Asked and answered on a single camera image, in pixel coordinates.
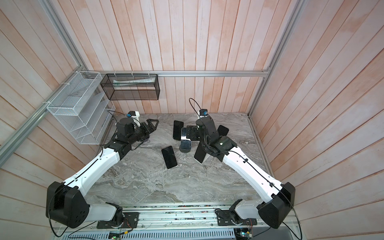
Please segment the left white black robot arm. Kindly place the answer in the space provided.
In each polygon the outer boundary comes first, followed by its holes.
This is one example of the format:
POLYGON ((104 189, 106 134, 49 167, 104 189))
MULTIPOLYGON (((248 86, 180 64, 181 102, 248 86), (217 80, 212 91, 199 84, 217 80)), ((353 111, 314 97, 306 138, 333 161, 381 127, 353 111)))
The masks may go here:
POLYGON ((113 203, 90 205, 85 196, 107 170, 132 151, 133 144, 140 146, 146 142, 158 124, 155 119, 138 124, 133 117, 118 121, 112 139, 93 160, 65 181, 53 182, 48 187, 46 216, 49 221, 72 229, 84 222, 106 222, 112 228, 120 228, 125 219, 121 206, 113 203))

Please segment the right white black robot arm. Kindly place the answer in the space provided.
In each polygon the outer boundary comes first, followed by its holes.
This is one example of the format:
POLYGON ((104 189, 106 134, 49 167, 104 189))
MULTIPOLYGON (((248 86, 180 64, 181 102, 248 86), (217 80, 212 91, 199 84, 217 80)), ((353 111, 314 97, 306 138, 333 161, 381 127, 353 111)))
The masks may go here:
POLYGON ((180 150, 188 152, 192 142, 199 142, 195 159, 202 163, 206 155, 217 158, 243 177, 258 193, 261 202, 237 200, 228 210, 230 222, 239 225, 260 217, 269 227, 278 229, 294 209, 295 187, 282 184, 257 166, 227 135, 225 127, 215 126, 210 116, 200 117, 196 125, 182 127, 180 150))

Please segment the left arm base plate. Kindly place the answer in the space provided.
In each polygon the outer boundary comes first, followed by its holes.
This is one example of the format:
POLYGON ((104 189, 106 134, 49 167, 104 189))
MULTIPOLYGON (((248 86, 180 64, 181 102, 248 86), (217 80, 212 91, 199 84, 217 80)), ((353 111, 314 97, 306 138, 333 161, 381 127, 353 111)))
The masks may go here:
POLYGON ((122 212, 111 221, 99 221, 97 229, 135 229, 138 226, 139 212, 122 212))

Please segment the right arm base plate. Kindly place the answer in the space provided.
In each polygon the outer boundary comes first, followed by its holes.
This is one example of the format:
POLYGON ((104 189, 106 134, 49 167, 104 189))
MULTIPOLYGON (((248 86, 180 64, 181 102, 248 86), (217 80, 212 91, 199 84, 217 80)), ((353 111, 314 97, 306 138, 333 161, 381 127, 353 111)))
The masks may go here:
POLYGON ((256 226, 256 219, 241 219, 235 211, 215 209, 219 226, 256 226))

